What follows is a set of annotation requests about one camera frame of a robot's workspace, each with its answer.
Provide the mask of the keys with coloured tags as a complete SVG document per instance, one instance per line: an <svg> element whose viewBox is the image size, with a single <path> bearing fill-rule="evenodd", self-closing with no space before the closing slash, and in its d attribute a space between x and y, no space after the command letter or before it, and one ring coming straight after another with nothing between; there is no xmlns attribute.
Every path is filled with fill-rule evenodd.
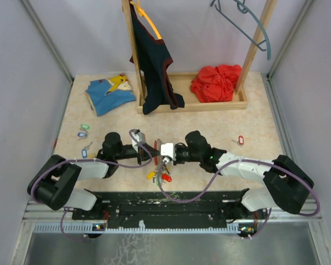
<svg viewBox="0 0 331 265"><path fill-rule="evenodd" d="M172 182L172 176L168 166L157 165L156 169L151 171L147 176L147 180L152 181L156 186L161 186L163 183Z"/></svg>

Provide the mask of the metal key organizer red handle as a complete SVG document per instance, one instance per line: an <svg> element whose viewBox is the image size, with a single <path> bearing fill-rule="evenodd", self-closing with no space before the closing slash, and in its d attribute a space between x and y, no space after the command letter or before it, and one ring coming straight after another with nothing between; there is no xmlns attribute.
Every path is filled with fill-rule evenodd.
<svg viewBox="0 0 331 265"><path fill-rule="evenodd" d="M153 148L156 149L157 151L160 151L162 143L163 142L160 139L155 140L154 144L153 144ZM161 158L162 157L160 155L154 157L153 161L154 161L155 166L159 165L159 162L160 162Z"/></svg>

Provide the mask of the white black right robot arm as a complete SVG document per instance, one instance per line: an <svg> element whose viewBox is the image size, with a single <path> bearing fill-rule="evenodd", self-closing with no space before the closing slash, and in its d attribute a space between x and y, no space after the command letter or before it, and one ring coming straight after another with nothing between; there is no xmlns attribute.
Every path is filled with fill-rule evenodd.
<svg viewBox="0 0 331 265"><path fill-rule="evenodd" d="M249 218L256 210L278 206L281 210L300 215L314 187L313 180L285 155L273 160L241 157L207 143L199 131L185 137L185 143L175 144L173 163L197 162L208 173L237 176L257 182L260 188L247 190L235 205L236 214Z"/></svg>

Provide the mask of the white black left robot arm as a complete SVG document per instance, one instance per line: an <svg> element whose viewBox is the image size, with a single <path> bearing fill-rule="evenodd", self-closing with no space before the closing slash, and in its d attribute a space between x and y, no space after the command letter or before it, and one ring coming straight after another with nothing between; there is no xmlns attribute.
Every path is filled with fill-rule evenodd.
<svg viewBox="0 0 331 265"><path fill-rule="evenodd" d="M124 145L118 133L106 134L96 158L67 160L52 155L28 184L27 193L52 210L70 207L83 209L92 219L101 217L103 204L97 202L92 192L76 189L76 182L110 178L120 167L141 168L160 155L160 151L147 144L141 131L132 129L129 136L132 143Z"/></svg>

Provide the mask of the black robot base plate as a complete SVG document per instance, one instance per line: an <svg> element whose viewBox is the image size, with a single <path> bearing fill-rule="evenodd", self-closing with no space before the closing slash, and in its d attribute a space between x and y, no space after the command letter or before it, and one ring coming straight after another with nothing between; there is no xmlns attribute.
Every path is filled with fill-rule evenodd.
<svg viewBox="0 0 331 265"><path fill-rule="evenodd" d="M95 219L102 215L108 205L121 206L127 213L216 213L223 212L225 220L246 218L258 213L251 212L241 204L241 198L246 191L209 191L194 202L190 199L196 196L195 192L172 192L173 202L161 192L97 192L97 202L92 210L86 211L74 208L77 215L84 215L86 219Z"/></svg>

